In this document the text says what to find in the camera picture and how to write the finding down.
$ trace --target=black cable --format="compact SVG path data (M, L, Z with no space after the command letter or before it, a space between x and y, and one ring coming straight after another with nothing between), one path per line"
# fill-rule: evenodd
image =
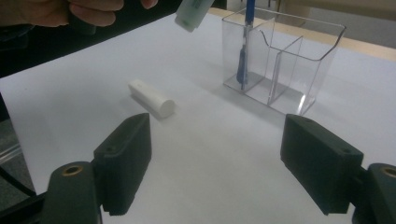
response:
M35 192L26 188L20 181L15 179L12 175L10 175L3 167L0 166L0 176L2 176L10 185L14 186L16 189L20 190L22 193L26 194L29 197L36 196Z

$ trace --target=clear plastic container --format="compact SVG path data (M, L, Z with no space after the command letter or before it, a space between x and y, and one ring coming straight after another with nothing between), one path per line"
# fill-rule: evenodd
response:
M224 85L284 114L315 102L346 27L255 9L222 20Z

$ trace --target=gray floor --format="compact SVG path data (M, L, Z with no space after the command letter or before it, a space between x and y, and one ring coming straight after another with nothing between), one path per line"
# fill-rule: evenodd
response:
M266 8L267 0L257 0L256 6ZM228 9L237 11L246 6L246 0L228 0ZM396 22L373 18L366 18L346 13L333 12L323 9L311 9L310 18L344 24L347 27L346 37L396 48ZM17 137L9 120L0 123L0 152L18 143ZM1 166L14 175L28 188L33 189L32 181L27 171L23 155L19 155ZM18 203L27 196L10 186L0 177L0 211Z
M227 9L237 11L246 7L247 0L228 0ZM276 2L271 2L274 10ZM256 7L268 8L268 0L256 0ZM345 37L396 49L396 21L352 15L343 12L311 8L310 19L346 26Z

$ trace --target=white cylinder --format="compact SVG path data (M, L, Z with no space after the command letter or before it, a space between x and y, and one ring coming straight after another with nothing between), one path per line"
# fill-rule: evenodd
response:
M157 112L161 118L170 116L175 111L175 102L163 96L157 90L137 79L129 83L132 94Z

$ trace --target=hand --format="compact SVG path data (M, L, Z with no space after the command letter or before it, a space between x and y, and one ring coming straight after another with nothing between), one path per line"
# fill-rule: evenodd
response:
M158 0L140 0L151 8ZM33 24L56 27L68 23L68 10L81 20L96 26L108 26L116 20L115 11L123 0L0 0L0 26Z

